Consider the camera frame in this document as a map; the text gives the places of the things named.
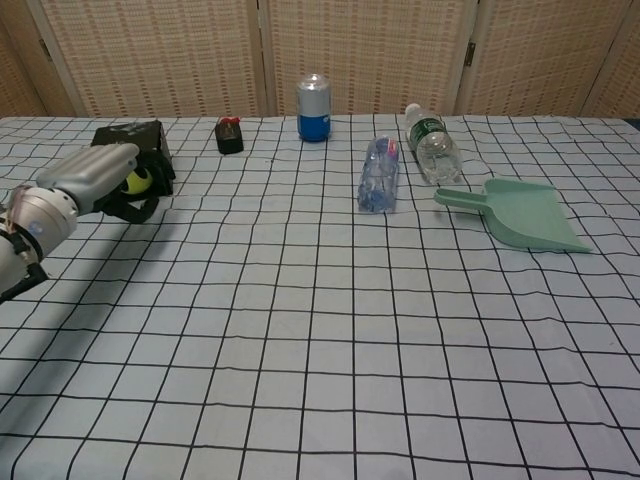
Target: yellow ball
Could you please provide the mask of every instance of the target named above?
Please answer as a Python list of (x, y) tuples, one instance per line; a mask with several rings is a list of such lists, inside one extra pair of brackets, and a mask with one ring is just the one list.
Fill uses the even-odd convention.
[(139, 195), (146, 192), (153, 184), (153, 177), (147, 169), (144, 170), (144, 176), (138, 175), (135, 171), (131, 172), (127, 177), (127, 185), (123, 186), (122, 191), (128, 195)]

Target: blue can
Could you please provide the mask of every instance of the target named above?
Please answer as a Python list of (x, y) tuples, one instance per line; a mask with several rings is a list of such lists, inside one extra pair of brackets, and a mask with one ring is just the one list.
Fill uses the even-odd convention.
[(331, 133), (331, 85), (324, 75), (312, 73), (296, 87), (298, 133), (307, 142), (322, 142)]

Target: woven screen panel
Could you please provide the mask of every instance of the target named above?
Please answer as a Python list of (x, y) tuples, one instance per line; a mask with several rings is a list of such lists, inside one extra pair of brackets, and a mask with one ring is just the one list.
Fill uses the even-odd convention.
[(0, 118), (44, 115), (44, 107), (0, 24)]
[(97, 116), (257, 115), (248, 4), (42, 1), (85, 108)]
[(596, 98), (584, 115), (593, 117), (640, 118), (640, 6), (627, 17), (602, 78), (594, 89)]
[(470, 3), (269, 0), (278, 113), (296, 111), (297, 80), (311, 72), (329, 77), (336, 114), (400, 112), (411, 102), (449, 113)]
[(49, 115), (73, 116), (75, 110), (58, 72), (39, 43), (40, 33), (26, 1), (0, 0), (0, 18)]
[(470, 99), (458, 113), (578, 115), (629, 0), (493, 5)]

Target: water bottle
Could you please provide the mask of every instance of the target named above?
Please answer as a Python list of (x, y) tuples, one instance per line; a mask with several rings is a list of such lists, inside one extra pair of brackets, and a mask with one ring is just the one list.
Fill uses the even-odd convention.
[(405, 110), (407, 139), (431, 184), (452, 183), (462, 171), (460, 151), (438, 115), (412, 103)]
[(389, 137), (371, 140), (358, 187), (358, 205), (365, 212), (390, 212), (396, 206), (398, 142)]

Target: green label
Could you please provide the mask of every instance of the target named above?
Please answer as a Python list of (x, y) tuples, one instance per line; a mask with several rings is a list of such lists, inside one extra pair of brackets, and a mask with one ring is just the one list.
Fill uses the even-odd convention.
[(447, 129), (444, 126), (444, 123), (437, 118), (423, 118), (411, 129), (411, 133), (409, 134), (409, 143), (411, 144), (411, 148), (415, 150), (416, 146), (420, 143), (420, 140), (430, 133), (446, 131)]

